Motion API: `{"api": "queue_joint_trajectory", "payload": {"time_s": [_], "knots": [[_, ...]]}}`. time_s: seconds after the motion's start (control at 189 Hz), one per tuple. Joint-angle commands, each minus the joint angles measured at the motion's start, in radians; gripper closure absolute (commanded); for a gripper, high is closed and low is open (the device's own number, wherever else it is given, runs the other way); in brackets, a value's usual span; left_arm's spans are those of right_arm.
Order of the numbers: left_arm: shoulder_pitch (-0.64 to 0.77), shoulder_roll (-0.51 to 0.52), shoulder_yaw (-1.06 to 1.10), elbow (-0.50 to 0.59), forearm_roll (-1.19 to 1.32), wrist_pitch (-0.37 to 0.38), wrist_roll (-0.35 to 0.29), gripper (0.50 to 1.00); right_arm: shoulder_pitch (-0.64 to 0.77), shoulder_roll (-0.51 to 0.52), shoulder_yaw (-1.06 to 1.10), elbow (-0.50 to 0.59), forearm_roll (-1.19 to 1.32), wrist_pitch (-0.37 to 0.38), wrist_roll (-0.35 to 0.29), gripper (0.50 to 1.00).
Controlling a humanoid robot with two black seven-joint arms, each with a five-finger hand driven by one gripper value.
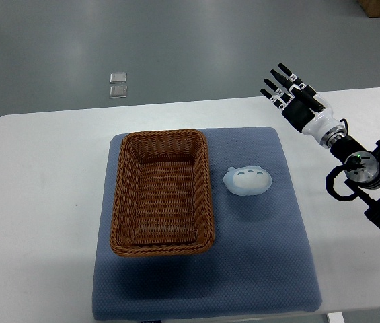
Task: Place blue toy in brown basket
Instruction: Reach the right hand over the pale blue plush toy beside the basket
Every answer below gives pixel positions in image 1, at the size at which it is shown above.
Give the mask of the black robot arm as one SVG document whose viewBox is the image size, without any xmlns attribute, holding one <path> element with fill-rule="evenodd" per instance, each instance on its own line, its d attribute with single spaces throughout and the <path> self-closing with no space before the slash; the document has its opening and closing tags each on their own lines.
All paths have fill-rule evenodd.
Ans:
<svg viewBox="0 0 380 323">
<path fill-rule="evenodd" d="M 342 202 L 361 199 L 368 206 L 366 218 L 380 229 L 380 140 L 366 150 L 348 130 L 346 119 L 337 120 L 332 107 L 310 85 L 284 64 L 271 70 L 274 80 L 265 79 L 261 93 L 299 133 L 313 137 L 340 161 L 326 176 L 325 188 Z"/>
</svg>

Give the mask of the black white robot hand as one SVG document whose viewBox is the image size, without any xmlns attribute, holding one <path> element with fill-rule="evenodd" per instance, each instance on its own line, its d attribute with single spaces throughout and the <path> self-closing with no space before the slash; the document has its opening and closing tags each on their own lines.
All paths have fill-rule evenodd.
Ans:
<svg viewBox="0 0 380 323">
<path fill-rule="evenodd" d="M 270 70 L 271 75 L 285 89 L 292 88 L 294 98 L 267 78 L 264 79 L 264 83 L 276 95 L 272 95 L 266 89 L 261 89 L 260 93 L 282 110 L 282 116 L 304 135 L 325 137 L 327 133 L 337 129 L 338 121 L 334 118 L 332 107 L 327 101 L 319 93 L 310 95 L 304 92 L 299 86 L 306 86 L 306 84 L 283 63 L 279 63 L 278 67 L 286 76 L 274 69 Z"/>
</svg>

